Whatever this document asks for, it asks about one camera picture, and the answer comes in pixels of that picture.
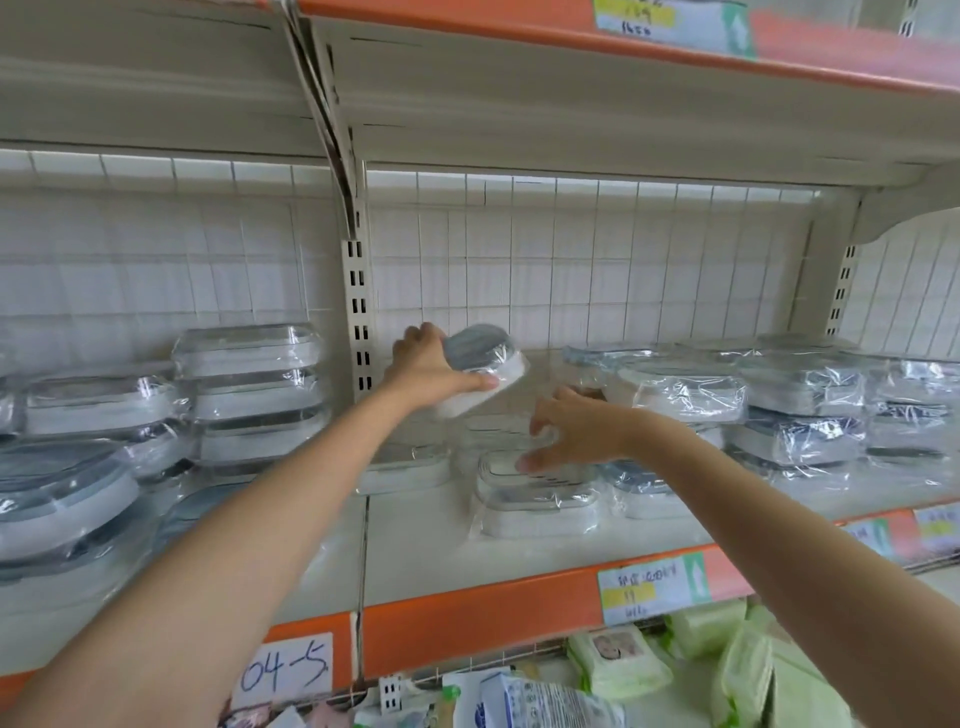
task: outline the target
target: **white shelf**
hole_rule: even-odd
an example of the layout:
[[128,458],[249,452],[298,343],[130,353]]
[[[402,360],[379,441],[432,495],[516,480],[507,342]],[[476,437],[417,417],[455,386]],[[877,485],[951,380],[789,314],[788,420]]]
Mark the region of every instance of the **white shelf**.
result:
[[[290,594],[274,617],[274,624],[356,612],[360,601],[364,498],[347,501],[334,525],[321,568],[313,570]],[[0,675],[38,669],[54,656],[97,614],[99,602],[56,612],[0,618]]]

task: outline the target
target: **yellow label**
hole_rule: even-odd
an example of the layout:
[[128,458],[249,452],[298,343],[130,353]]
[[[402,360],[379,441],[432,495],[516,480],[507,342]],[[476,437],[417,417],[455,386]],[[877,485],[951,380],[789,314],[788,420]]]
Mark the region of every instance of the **yellow label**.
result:
[[631,604],[643,604],[657,598],[657,588],[652,582],[644,581],[635,587],[605,589],[600,594],[600,604],[604,609],[629,607]]
[[677,23],[677,9],[644,0],[593,0],[598,14],[613,15],[624,20],[673,28]]

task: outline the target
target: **clear plastic packaging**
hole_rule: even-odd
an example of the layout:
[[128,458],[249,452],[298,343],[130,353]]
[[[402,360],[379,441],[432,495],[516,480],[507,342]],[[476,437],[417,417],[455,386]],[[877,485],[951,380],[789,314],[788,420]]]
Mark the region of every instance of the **clear plastic packaging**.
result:
[[323,406],[200,425],[202,465],[281,457],[330,422]]
[[312,367],[324,340],[309,324],[191,328],[174,345],[180,376],[242,375]]
[[530,475],[516,470],[525,450],[485,453],[477,466],[473,533],[499,539],[573,536],[600,524],[589,469],[564,466]]
[[24,443],[0,449],[0,561],[62,547],[116,518],[140,489],[104,441]]
[[360,475],[356,492],[375,496],[421,490],[450,479],[450,450],[443,445],[385,443]]
[[0,562],[0,614],[52,611],[103,600],[133,574],[156,520],[143,499],[69,548]]
[[441,419],[458,417],[502,392],[527,373],[526,358],[510,334],[492,324],[475,324],[444,339],[444,356],[453,369],[483,372],[500,383],[488,392],[467,392],[442,401],[434,412]]
[[867,425],[871,448],[960,449],[960,429],[952,407],[946,404],[885,400],[876,402],[874,410]]
[[855,460],[866,448],[867,427],[854,417],[795,417],[750,407],[747,421],[727,430],[727,443],[778,465]]
[[747,386],[732,367],[689,359],[635,360],[607,377],[607,401],[647,407],[686,423],[743,419]]
[[656,473],[633,460],[614,460],[594,469],[594,488],[609,488],[611,509],[628,519],[676,519],[690,516],[690,509]]
[[27,435],[86,434],[180,417],[188,400],[159,376],[41,379],[26,391]]
[[864,372],[820,354],[745,357],[737,371],[747,381],[748,401],[787,415],[856,417],[863,411]]
[[213,422],[314,407],[330,397],[330,381],[314,369],[206,376],[192,382],[195,420]]

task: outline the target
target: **finger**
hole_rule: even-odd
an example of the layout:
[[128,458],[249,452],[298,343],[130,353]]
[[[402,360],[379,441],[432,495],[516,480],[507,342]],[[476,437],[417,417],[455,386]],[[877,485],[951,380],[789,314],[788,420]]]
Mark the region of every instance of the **finger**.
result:
[[559,468],[569,462],[566,456],[566,446],[563,442],[551,445],[549,448],[540,448],[525,452],[516,461],[518,473],[543,473]]

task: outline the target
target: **price label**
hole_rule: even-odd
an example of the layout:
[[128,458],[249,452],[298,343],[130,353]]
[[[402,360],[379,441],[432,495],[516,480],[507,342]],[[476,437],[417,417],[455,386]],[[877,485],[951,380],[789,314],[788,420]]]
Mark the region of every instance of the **price label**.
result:
[[604,624],[624,624],[712,601],[701,552],[600,571]]
[[890,541],[890,525],[886,519],[867,519],[847,523],[843,529],[864,546],[872,548],[886,559],[892,559],[897,553]]
[[928,551],[942,553],[960,547],[960,503],[918,508],[913,512],[920,540]]
[[593,0],[597,28],[656,43],[755,58],[750,15],[736,2]]
[[230,707],[284,703],[333,689],[333,635],[260,645],[233,687]]

